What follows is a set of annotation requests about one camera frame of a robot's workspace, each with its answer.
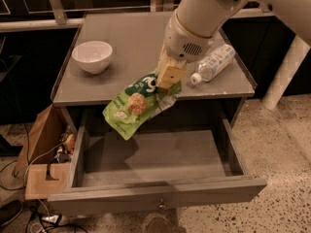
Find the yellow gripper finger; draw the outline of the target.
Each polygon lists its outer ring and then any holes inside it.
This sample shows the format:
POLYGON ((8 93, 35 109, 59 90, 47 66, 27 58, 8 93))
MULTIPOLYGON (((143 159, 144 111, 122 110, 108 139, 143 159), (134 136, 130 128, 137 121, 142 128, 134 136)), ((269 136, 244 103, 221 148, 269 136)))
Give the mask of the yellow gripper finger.
POLYGON ((156 73, 160 74, 164 60, 165 60, 165 56, 166 56, 166 50, 165 50, 165 45, 162 45, 161 51, 160 51, 160 55, 159 55, 159 59, 156 65, 156 73))
POLYGON ((156 86, 169 89, 179 82, 187 73, 187 62, 177 60, 166 60, 159 63, 156 68, 156 86))

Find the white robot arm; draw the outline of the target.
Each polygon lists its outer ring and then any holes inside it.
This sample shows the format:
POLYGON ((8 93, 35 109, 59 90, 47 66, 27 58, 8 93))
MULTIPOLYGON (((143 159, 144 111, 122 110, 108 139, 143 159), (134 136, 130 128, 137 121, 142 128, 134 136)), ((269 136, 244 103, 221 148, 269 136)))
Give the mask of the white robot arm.
MULTIPOLYGON (((222 25, 249 0, 182 0, 165 29, 163 47, 155 69, 156 85, 168 89, 186 74, 186 66, 211 48, 222 25)), ((278 17, 295 38, 275 78, 263 97, 265 108, 278 104, 304 56, 311 47, 311 0, 255 0, 278 17)))

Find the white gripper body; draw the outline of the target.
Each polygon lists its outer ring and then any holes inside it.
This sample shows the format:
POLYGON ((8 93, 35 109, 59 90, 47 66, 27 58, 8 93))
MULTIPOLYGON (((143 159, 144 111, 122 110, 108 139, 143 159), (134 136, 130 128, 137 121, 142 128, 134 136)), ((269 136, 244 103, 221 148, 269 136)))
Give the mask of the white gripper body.
POLYGON ((169 57, 193 63, 204 57, 214 39, 214 36, 203 37, 188 31, 174 12, 165 28, 163 43, 169 57))

